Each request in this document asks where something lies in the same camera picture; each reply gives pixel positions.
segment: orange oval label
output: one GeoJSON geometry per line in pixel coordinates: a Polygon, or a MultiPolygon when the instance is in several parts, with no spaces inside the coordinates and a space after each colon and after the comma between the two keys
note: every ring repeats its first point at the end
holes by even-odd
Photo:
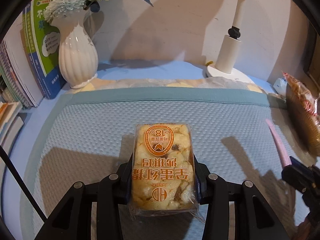
{"type": "Polygon", "coordinates": [[[174,133],[168,126],[154,125],[146,131],[144,139],[149,152],[160,157],[171,149],[174,133]]]}
{"type": "Polygon", "coordinates": [[[167,192],[162,187],[157,187],[152,191],[152,197],[155,201],[164,201],[167,198],[167,192]]]}

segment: pink stick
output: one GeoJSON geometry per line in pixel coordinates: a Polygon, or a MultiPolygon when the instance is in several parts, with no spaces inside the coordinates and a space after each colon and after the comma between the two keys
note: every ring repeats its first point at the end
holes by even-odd
{"type": "Polygon", "coordinates": [[[278,133],[276,131],[275,126],[273,125],[273,123],[269,119],[266,119],[266,122],[270,128],[273,139],[275,140],[282,167],[284,168],[285,166],[291,165],[292,162],[290,160],[290,157],[289,157],[287,150],[285,149],[285,147],[280,139],[280,136],[278,135],[278,133]]]}

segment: textured mat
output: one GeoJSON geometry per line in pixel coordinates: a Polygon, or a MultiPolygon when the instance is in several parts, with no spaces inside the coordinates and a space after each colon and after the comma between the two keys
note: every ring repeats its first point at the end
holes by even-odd
{"type": "MultiPolygon", "coordinates": [[[[227,181],[253,181],[292,235],[306,207],[300,204],[295,212],[295,192],[280,180],[281,163],[265,119],[279,125],[290,155],[305,163],[312,159],[292,134],[283,107],[267,95],[229,89],[131,88],[64,95],[41,130],[24,180],[49,215],[75,181],[100,181],[128,161],[137,124],[186,122],[198,161],[227,181]]],[[[200,209],[204,217],[206,209],[200,209]]],[[[23,238],[34,239],[42,222],[23,195],[20,211],[23,238]]],[[[188,213],[131,221],[127,207],[120,206],[120,216],[124,239],[201,239],[204,229],[188,213]]],[[[233,224],[231,212],[230,238],[233,224]]],[[[94,236],[94,217],[92,225],[94,236]]]]}

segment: vase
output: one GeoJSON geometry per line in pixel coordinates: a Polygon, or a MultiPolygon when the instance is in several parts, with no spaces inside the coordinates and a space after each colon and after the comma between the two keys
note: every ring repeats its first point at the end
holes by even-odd
{"type": "Polygon", "coordinates": [[[86,10],[54,18],[51,25],[60,30],[59,68],[72,89],[86,86],[97,77],[97,50],[84,29],[86,10]]]}

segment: silver screw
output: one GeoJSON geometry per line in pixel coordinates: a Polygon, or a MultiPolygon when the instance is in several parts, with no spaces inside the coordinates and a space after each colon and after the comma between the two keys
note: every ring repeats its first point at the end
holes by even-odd
{"type": "Polygon", "coordinates": [[[73,187],[74,188],[81,188],[82,187],[82,182],[76,182],[74,185],[73,185],[73,187]]]}
{"type": "Polygon", "coordinates": [[[211,173],[211,174],[209,174],[209,179],[216,180],[216,179],[218,179],[218,175],[211,173]]]}
{"type": "Polygon", "coordinates": [[[247,187],[253,187],[253,183],[250,180],[246,180],[244,183],[247,187]]]}
{"type": "Polygon", "coordinates": [[[109,179],[111,179],[111,180],[116,180],[116,179],[118,179],[119,178],[119,176],[118,176],[118,174],[116,174],[116,173],[113,173],[113,174],[111,174],[110,176],[109,176],[109,179]]]}

